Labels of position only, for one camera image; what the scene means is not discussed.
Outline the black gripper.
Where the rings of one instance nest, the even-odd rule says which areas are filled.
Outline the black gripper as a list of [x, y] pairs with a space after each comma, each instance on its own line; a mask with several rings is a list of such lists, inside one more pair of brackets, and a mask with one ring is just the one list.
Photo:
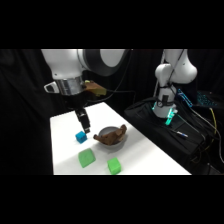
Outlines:
[[65, 105], [69, 111], [75, 111], [85, 133], [90, 132], [90, 121], [85, 112], [85, 106], [90, 99], [89, 92], [81, 92], [76, 95], [65, 96]]

